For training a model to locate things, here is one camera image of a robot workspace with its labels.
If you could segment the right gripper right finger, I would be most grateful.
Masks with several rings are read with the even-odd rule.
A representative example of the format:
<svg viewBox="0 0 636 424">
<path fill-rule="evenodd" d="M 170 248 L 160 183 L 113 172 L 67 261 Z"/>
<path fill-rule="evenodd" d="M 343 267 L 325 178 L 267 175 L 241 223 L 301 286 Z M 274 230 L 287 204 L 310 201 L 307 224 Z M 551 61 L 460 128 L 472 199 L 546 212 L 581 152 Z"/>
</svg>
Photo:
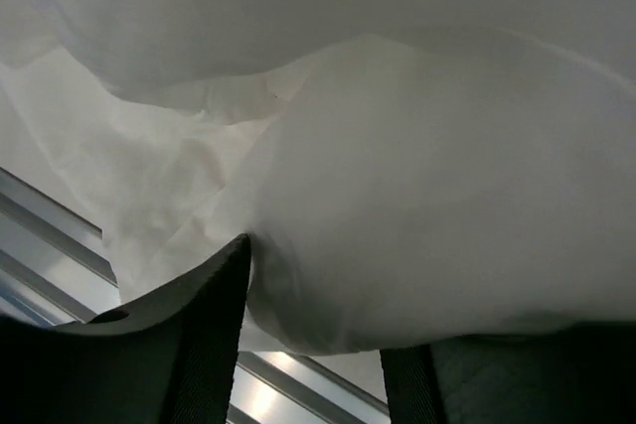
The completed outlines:
<svg viewBox="0 0 636 424">
<path fill-rule="evenodd" d="M 383 350 L 394 423 L 632 423 L 635 328 Z"/>
</svg>

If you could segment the white shirt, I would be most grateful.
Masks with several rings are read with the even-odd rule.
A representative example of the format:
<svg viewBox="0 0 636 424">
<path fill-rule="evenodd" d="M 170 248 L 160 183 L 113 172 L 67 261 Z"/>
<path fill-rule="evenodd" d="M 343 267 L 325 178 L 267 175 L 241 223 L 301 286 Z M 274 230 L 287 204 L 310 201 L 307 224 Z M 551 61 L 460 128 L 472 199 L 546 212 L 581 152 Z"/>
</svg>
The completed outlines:
<svg viewBox="0 0 636 424">
<path fill-rule="evenodd" d="M 1 0 L 1 93 L 123 302 L 249 234 L 246 349 L 635 318 L 635 0 Z"/>
</svg>

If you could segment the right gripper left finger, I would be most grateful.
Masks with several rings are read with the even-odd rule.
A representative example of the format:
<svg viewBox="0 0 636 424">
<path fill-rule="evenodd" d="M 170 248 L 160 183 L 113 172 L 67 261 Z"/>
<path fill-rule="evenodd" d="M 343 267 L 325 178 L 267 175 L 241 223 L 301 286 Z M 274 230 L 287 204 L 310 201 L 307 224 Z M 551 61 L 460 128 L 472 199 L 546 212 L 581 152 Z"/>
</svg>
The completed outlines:
<svg viewBox="0 0 636 424">
<path fill-rule="evenodd" d="M 223 423 L 251 264 L 239 235 L 88 323 L 1 319 L 4 423 Z"/>
</svg>

